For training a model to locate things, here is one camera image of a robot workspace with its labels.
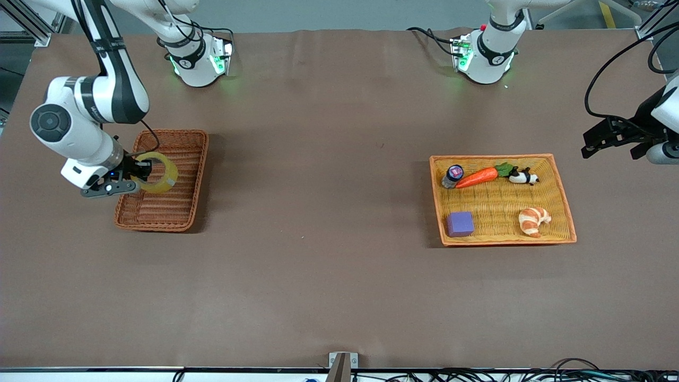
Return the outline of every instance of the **bottle cap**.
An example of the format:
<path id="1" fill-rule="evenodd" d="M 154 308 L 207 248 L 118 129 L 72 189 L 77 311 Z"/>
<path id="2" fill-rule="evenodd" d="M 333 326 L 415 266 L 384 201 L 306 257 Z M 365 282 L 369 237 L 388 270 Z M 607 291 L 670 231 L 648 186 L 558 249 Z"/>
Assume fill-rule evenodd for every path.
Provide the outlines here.
<path id="1" fill-rule="evenodd" d="M 462 167 L 459 164 L 453 164 L 448 167 L 445 176 L 452 181 L 459 181 L 464 176 L 464 170 L 462 170 Z"/>

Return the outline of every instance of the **purple cube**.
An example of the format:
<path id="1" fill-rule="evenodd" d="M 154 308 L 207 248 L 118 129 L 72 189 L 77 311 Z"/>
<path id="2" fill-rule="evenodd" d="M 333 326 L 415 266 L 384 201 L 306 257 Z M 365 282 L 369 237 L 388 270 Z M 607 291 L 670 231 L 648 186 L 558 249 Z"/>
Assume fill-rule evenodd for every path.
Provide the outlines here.
<path id="1" fill-rule="evenodd" d="M 469 236 L 474 233 L 474 219 L 469 211 L 453 212 L 446 220 L 449 237 Z"/>

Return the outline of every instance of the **table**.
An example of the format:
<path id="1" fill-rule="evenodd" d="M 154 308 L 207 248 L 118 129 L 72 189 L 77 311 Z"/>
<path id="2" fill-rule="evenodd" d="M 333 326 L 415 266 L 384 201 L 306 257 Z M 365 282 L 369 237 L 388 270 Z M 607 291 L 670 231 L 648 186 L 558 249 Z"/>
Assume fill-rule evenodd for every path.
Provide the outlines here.
<path id="1" fill-rule="evenodd" d="M 444 35 L 456 35 L 449 31 Z M 187 234 L 118 230 L 29 128 L 49 81 L 96 73 L 82 36 L 37 49 L 0 140 L 2 366 L 677 368 L 676 167 L 583 160 L 583 93 L 632 31 L 530 31 L 473 84 L 410 32 L 237 36 L 232 79 L 189 88 L 150 35 L 126 42 L 154 128 L 210 149 Z M 650 44 L 592 108 L 630 116 L 663 85 Z M 142 126 L 107 126 L 130 147 Z M 572 245 L 443 248 L 428 158 L 550 152 Z"/>

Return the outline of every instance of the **toy croissant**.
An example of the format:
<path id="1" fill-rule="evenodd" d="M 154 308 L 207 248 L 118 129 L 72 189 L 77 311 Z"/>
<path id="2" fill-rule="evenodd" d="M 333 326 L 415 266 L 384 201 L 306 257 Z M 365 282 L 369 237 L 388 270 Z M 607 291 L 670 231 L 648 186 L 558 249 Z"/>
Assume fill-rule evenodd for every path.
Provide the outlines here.
<path id="1" fill-rule="evenodd" d="M 542 236 L 540 235 L 540 231 L 538 231 L 538 227 L 542 222 L 551 222 L 551 215 L 549 215 L 549 212 L 544 208 L 527 208 L 519 214 L 521 230 L 530 237 L 538 238 Z"/>

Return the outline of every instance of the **panda toy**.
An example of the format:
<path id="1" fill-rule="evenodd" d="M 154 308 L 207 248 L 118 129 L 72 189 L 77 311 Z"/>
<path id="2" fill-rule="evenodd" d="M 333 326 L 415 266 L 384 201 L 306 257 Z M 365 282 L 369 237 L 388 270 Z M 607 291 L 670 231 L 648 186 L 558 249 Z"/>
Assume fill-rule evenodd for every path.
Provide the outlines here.
<path id="1" fill-rule="evenodd" d="M 530 184 L 533 186 L 536 182 L 540 181 L 537 175 L 531 174 L 530 167 L 526 167 L 523 171 L 518 171 L 519 167 L 514 166 L 514 168 L 509 173 L 509 181 L 512 183 Z"/>

